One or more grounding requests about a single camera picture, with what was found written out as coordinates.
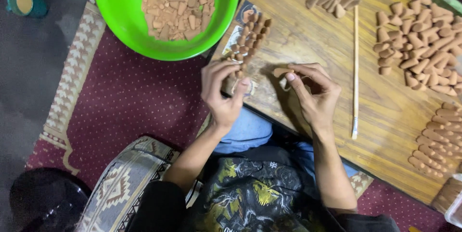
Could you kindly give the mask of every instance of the black t-shirt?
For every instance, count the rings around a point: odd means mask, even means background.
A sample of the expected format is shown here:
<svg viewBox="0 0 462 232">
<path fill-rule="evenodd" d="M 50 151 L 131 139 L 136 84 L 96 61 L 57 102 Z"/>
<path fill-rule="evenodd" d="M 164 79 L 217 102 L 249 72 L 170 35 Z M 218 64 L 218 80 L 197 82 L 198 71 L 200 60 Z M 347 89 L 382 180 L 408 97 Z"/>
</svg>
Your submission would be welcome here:
<svg viewBox="0 0 462 232">
<path fill-rule="evenodd" d="M 186 209 L 184 194 L 171 182 L 145 188 L 129 232 L 398 232 L 395 222 L 331 212 L 317 200 L 311 176 L 277 146 L 260 146 L 211 157 L 205 185 Z"/>
</svg>

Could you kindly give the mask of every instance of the teal container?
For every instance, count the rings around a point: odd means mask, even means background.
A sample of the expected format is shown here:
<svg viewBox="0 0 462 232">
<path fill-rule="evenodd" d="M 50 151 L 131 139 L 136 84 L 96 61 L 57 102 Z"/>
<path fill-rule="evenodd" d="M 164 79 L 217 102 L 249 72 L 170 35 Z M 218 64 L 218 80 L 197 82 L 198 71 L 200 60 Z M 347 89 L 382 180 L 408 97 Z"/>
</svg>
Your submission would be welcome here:
<svg viewBox="0 0 462 232">
<path fill-rule="evenodd" d="M 32 0 L 31 9 L 24 13 L 20 11 L 16 0 L 8 0 L 8 5 L 6 6 L 8 11 L 11 11 L 18 16 L 29 16 L 40 18 L 47 14 L 47 5 L 44 0 Z"/>
</svg>

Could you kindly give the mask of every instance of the green plastic bowl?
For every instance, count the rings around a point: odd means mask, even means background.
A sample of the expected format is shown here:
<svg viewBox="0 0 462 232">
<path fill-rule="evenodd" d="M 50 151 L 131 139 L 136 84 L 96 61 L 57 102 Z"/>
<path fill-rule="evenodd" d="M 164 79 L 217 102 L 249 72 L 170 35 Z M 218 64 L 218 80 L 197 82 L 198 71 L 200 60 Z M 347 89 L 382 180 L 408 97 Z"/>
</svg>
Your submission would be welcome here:
<svg viewBox="0 0 462 232">
<path fill-rule="evenodd" d="M 161 41 L 147 34 L 141 0 L 96 3 L 109 28 L 125 45 L 146 57 L 169 61 L 191 58 L 212 47 L 225 34 L 237 7 L 237 0 L 215 0 L 215 12 L 204 32 L 191 41 Z"/>
</svg>

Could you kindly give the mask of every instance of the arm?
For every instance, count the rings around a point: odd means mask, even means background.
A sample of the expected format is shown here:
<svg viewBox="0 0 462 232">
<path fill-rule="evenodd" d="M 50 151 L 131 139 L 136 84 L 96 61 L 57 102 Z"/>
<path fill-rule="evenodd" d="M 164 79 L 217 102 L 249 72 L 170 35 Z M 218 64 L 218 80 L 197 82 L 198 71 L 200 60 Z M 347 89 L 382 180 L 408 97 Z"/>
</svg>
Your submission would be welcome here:
<svg viewBox="0 0 462 232">
<path fill-rule="evenodd" d="M 212 123 L 192 145 L 182 152 L 165 172 L 163 179 L 178 185 L 184 194 L 188 193 L 207 159 L 239 116 L 243 96 L 250 84 L 250 79 L 246 77 L 239 81 L 233 98 L 223 98 L 220 93 L 223 80 L 231 72 L 239 69 L 239 64 L 224 61 L 213 62 L 201 71 L 202 92 L 200 96 L 210 108 Z"/>
<path fill-rule="evenodd" d="M 337 214 L 355 213 L 356 197 L 334 138 L 334 109 L 341 87 L 318 63 L 288 67 L 298 73 L 287 73 L 286 79 L 297 94 L 303 117 L 313 131 L 315 178 L 322 203 Z M 304 85 L 310 87 L 311 94 Z"/>
</svg>

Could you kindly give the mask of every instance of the blue jeans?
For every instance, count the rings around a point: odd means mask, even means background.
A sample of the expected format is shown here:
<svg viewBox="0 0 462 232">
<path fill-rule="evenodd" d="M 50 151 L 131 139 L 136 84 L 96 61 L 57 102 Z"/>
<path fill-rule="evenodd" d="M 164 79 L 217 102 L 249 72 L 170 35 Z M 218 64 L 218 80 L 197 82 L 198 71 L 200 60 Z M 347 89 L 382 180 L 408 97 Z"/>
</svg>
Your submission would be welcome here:
<svg viewBox="0 0 462 232">
<path fill-rule="evenodd" d="M 231 130 L 221 139 L 221 142 L 218 143 L 214 152 L 224 154 L 244 152 L 250 148 L 268 143 L 272 134 L 272 124 L 269 121 L 252 113 L 246 108 L 242 108 Z M 297 143 L 297 149 L 293 157 L 297 160 L 298 164 L 314 178 L 315 163 L 313 145 L 307 142 Z M 343 166 L 348 177 L 358 172 L 347 164 L 343 164 Z"/>
</svg>

